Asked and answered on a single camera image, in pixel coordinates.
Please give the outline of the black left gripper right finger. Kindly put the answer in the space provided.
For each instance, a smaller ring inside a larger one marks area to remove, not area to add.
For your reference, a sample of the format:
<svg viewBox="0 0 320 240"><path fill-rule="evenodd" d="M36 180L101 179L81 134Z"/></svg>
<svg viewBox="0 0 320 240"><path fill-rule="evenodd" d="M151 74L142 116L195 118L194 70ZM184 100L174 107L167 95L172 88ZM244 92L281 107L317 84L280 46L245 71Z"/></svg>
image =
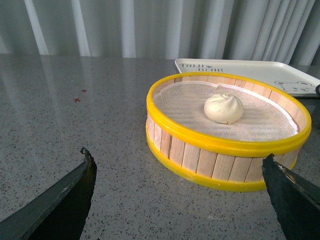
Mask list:
<svg viewBox="0 0 320 240"><path fill-rule="evenodd" d="M262 174L277 220L288 240L320 238L320 188L274 160L262 161Z"/></svg>

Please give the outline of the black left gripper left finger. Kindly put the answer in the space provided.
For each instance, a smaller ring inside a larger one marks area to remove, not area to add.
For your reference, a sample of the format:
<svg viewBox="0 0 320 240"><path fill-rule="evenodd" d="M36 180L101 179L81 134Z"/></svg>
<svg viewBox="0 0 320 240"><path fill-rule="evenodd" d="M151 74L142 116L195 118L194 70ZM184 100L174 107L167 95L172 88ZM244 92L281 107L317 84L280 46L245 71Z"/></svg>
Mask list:
<svg viewBox="0 0 320 240"><path fill-rule="evenodd" d="M88 217L97 165L90 152L66 176L0 223L2 240L78 240Z"/></svg>

